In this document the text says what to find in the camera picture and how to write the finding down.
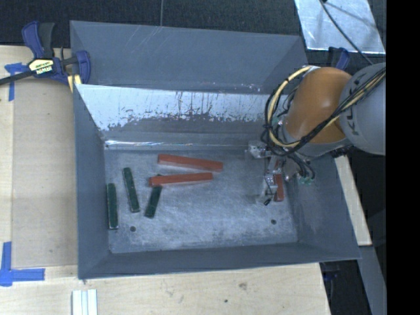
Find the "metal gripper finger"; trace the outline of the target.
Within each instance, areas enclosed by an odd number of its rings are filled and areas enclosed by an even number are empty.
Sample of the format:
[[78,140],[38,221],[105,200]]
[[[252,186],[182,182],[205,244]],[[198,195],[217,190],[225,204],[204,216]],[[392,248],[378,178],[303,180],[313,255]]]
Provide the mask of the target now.
[[275,184],[274,177],[272,175],[265,175],[264,181],[265,181],[265,192],[264,192],[263,205],[267,206],[274,199],[274,196],[276,193],[276,184]]

